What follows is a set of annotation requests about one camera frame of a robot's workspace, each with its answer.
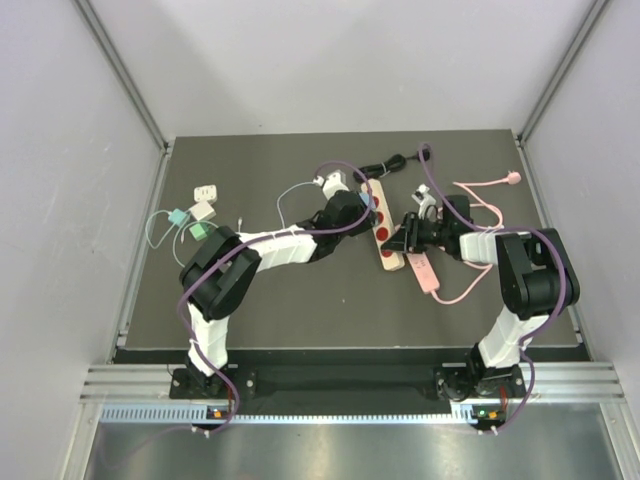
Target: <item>black cable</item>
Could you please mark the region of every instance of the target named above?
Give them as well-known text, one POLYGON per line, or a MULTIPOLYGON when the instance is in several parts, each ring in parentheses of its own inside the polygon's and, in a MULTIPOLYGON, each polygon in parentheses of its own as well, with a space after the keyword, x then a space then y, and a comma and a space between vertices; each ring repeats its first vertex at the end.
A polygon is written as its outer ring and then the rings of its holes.
MULTIPOLYGON (((424 159, 428 160, 430 155, 429 150, 424 149, 422 153, 424 155, 424 159)), ((400 170, 402 170, 407 166, 408 160, 418 160, 418 154, 416 153, 415 155, 411 155, 410 157, 405 157, 404 155, 396 153, 386 162, 376 163, 375 165, 368 165, 366 167, 360 167, 360 170, 367 178, 382 178, 387 173, 399 172, 400 170)), ((362 183, 362 178, 355 172, 353 174, 353 178, 356 182, 362 183)))

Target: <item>pink cable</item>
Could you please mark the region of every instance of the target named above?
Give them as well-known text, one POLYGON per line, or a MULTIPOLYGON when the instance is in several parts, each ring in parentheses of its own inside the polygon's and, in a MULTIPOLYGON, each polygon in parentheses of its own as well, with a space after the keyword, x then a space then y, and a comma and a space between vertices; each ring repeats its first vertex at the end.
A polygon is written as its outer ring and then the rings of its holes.
MULTIPOLYGON (((429 183, 431 184, 431 187, 436 192, 438 197, 440 197, 440 199, 442 200, 442 203, 444 203, 449 208, 449 210, 451 210, 451 213, 464 225, 471 228, 472 230, 476 230, 476 231, 480 230, 477 225, 474 225, 473 223, 469 222, 466 218, 464 218, 462 215, 460 215, 460 213, 455 209, 455 207, 451 204, 451 202, 447 200, 446 195, 442 192, 438 184, 435 182, 435 179, 433 178, 433 174, 431 173, 431 170, 427 165, 427 161, 424 159, 424 154, 422 153, 423 149, 426 149, 429 152, 431 158, 434 159, 433 150, 431 149, 428 143, 421 143, 418 150, 418 159, 420 160, 420 164, 422 165, 422 169, 424 170, 425 175, 429 179, 429 183)), ((514 183, 517 183, 519 181, 519 177, 520 177, 519 174, 516 174, 516 175, 509 174, 509 175, 513 180, 509 181, 509 176, 507 176, 507 183, 510 183, 511 185, 513 185, 514 183)), ((527 404, 527 401, 529 400, 529 398, 531 398, 531 393, 533 392, 533 385, 536 379, 535 368, 534 368, 533 361, 524 352, 525 342, 530 338, 533 338, 536 335, 539 335, 540 333, 544 332, 549 327, 551 327, 551 325, 553 325, 553 322, 556 321, 556 319, 558 318, 558 315, 560 315, 560 312, 564 307, 564 301, 567 294, 567 278, 566 278, 566 275, 564 274, 564 264, 562 263, 562 258, 560 258, 560 253, 558 252, 558 249, 553 245, 553 243, 551 243, 551 241, 546 236, 544 236, 539 230, 531 227, 521 227, 521 226, 507 227, 507 228, 504 228, 502 231, 505 233, 512 233, 512 232, 519 233, 522 231, 529 232, 531 235, 533 235, 538 240, 540 240, 545 247, 547 247, 547 249, 549 250, 549 253, 551 254, 551 258, 553 258, 553 264, 556 266, 556 269, 558 270, 558 272, 560 272, 558 274, 560 279, 560 291, 558 292, 558 301, 556 302, 555 307, 553 307, 553 310, 549 314, 549 318, 547 318, 547 320, 538 328, 536 328, 532 332, 527 333, 526 335, 523 335, 518 340, 518 345, 520 346, 520 357, 525 362, 527 362, 529 364, 529 367, 531 368, 531 380, 529 381, 529 387, 527 388, 527 392, 524 394, 524 397, 522 397, 522 401, 520 402, 520 405, 518 405, 518 407, 511 414, 511 416, 507 418, 505 423, 496 429, 495 431, 496 433, 506 430, 507 427, 511 425, 516 420, 516 418, 518 418, 518 416, 522 413, 524 406, 527 404)))
MULTIPOLYGON (((473 190, 471 190, 469 187, 473 186, 473 187, 488 187, 491 185, 500 185, 501 183, 507 183, 505 181, 504 178, 501 178, 500 180, 494 180, 492 182, 483 182, 483 183, 462 183, 462 182, 453 182, 453 184, 456 187, 462 188, 464 191, 466 191, 469 195, 471 195, 473 198, 475 198, 478 203, 472 203, 471 207, 484 207, 487 210, 489 210, 490 212, 492 212, 496 217, 498 217, 498 223, 496 223, 495 225, 491 226, 491 227, 483 227, 480 225, 476 225, 478 228, 483 229, 483 230, 493 230, 493 229, 498 229, 498 228, 502 228, 503 227, 503 221, 504 218, 502 216, 502 211, 496 207, 495 205, 492 205, 490 203, 485 202, 484 200, 482 200, 473 190)), ((471 285, 469 285, 467 287, 467 289, 462 292, 460 295, 458 295, 456 298, 452 299, 452 300, 443 300, 438 296, 438 293, 434 290, 431 292, 431 296, 433 297, 433 299, 442 304, 442 305, 454 305, 458 302, 461 302, 462 300, 464 300, 467 295, 469 295, 469 293, 471 293, 471 291, 475 288, 475 286, 480 283, 480 280, 482 280, 484 277, 486 277, 489 272, 491 271, 491 268, 493 267, 493 265, 476 265, 475 263, 471 263, 471 262, 464 262, 465 265, 468 265, 472 268, 475 268, 476 270, 482 270, 482 272, 475 278, 475 280, 473 282, 471 282, 471 285)))

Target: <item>gray wall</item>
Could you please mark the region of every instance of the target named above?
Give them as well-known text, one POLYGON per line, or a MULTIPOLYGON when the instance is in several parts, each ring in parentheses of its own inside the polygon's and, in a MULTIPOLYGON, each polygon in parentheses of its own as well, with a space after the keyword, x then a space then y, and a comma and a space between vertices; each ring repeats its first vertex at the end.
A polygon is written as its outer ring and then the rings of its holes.
POLYGON ((51 479, 159 158, 69 0, 0 19, 0 464, 51 479))
POLYGON ((580 276, 591 347, 640 423, 640 2, 611 2, 529 142, 580 276))
POLYGON ((93 0, 167 137, 521 128, 592 0, 93 0))

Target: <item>teal connector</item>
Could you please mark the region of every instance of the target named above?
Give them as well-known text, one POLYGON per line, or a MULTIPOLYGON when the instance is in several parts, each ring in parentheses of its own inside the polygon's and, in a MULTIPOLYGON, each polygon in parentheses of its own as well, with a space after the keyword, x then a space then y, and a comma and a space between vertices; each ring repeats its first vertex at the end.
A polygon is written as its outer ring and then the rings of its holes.
POLYGON ((181 227, 182 225, 184 225, 188 218, 189 214, 187 212, 183 212, 179 208, 176 208, 169 214, 169 221, 176 227, 181 227))

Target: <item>power strip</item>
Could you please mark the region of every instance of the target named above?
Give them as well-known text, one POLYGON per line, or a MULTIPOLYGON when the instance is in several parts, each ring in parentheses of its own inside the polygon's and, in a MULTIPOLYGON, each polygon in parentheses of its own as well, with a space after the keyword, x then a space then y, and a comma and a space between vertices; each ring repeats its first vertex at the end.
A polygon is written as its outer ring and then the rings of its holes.
MULTIPOLYGON (((378 253, 382 261, 382 268, 392 272, 404 267, 404 257, 401 253, 390 251, 381 251, 380 246, 389 239, 392 231, 395 231, 391 214, 389 213, 389 205, 382 190, 382 184, 378 180, 369 180, 373 194, 373 202, 375 204, 375 212, 378 216, 378 225, 373 227, 373 236, 378 245, 378 253)), ((361 185, 362 191, 368 193, 367 184, 361 185)))

